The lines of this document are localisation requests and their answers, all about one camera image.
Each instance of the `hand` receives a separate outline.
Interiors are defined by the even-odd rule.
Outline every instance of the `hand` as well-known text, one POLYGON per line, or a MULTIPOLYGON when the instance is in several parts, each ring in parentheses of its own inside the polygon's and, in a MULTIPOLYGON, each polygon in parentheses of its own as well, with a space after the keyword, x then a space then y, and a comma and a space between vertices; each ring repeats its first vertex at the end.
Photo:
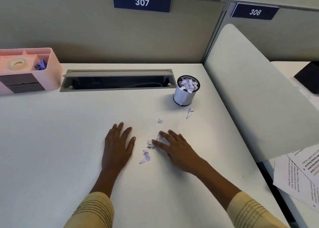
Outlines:
POLYGON ((168 132, 170 135, 160 131, 160 135, 171 144, 170 146, 156 140, 152 140, 153 144, 167 152, 174 166, 196 175, 206 161, 197 155, 181 134, 177 135, 172 130, 168 132))
POLYGON ((123 122, 121 122, 118 127, 114 124, 113 128, 109 130, 105 137, 102 172, 112 172, 118 175, 132 155, 136 138, 131 138, 126 149, 126 139, 132 130, 132 127, 127 128, 120 137, 122 127, 123 122))

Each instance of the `yellow sleeve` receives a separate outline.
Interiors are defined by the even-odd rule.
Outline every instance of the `yellow sleeve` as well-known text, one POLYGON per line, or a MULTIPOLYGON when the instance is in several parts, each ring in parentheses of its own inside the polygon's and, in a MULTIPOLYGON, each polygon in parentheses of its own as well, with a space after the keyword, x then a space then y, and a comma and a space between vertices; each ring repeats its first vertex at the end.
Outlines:
POLYGON ((235 195, 227 208, 235 228, 287 228, 245 192, 235 195))
POLYGON ((109 197, 94 192, 85 197, 64 228, 111 228, 114 208, 109 197))

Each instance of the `pink desk organizer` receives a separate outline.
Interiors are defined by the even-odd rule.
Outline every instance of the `pink desk organizer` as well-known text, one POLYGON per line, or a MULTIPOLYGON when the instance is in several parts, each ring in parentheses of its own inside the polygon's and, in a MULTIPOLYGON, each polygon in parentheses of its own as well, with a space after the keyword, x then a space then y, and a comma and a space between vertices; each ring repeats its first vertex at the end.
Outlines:
POLYGON ((62 67, 51 48, 0 49, 0 95, 58 89, 62 67), (26 66, 12 70, 10 62, 22 58, 26 66), (34 65, 43 59, 44 70, 34 65))

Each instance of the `blue sign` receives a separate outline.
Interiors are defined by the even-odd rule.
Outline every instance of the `blue sign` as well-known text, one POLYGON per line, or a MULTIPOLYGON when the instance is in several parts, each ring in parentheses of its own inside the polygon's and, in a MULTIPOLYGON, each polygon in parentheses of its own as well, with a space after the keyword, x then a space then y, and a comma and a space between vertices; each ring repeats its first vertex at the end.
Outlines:
POLYGON ((114 8, 127 8, 169 13, 171 0, 113 0, 114 8))
POLYGON ((232 17, 272 20, 278 9, 279 7, 238 3, 233 11, 232 17))

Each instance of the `person's left hand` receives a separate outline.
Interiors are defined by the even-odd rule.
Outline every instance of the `person's left hand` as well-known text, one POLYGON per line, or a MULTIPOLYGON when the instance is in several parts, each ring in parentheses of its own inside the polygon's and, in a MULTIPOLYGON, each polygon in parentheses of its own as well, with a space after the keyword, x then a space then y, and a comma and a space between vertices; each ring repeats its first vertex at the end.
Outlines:
POLYGON ((118 127, 114 124, 105 137, 102 172, 113 172, 118 175, 132 155, 136 138, 132 137, 127 148, 125 148, 126 139, 132 127, 127 128, 120 137, 123 124, 121 122, 118 127))

